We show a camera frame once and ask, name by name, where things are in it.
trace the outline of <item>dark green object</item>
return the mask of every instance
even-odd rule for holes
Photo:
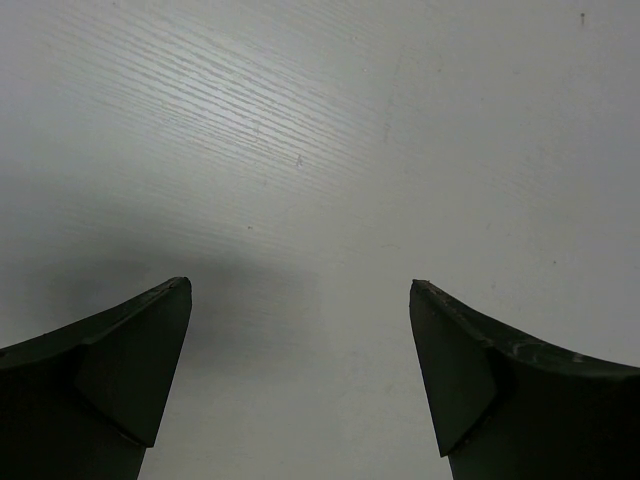
[[[190,313],[191,284],[174,278],[0,350],[0,478],[138,478]]]
[[[455,480],[640,478],[640,369],[546,343],[425,281],[411,325]]]

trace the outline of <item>curved edge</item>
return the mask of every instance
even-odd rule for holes
[[[414,288],[469,336],[484,345],[493,346],[513,361],[550,373],[584,378],[640,377],[640,368],[601,360],[548,343],[472,309],[431,282],[414,280]]]
[[[46,361],[69,352],[83,343],[91,343],[118,328],[123,322],[184,281],[191,285],[186,277],[173,277],[108,310],[2,348],[0,349],[0,372]]]

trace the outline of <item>white surface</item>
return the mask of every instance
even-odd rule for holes
[[[450,478],[414,277],[640,365],[639,19],[633,0],[2,1],[0,343],[187,275],[142,479]]]

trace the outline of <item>dark green plastic piece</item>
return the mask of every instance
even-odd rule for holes
[[[455,480],[640,478],[640,369],[546,343],[426,281],[410,309]]]
[[[190,314],[191,284],[174,278],[0,350],[0,478],[138,478]]]

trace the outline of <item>wood grain texture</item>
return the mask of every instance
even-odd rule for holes
[[[640,364],[639,14],[2,2],[0,343],[187,275],[142,478],[450,478],[411,279]]]

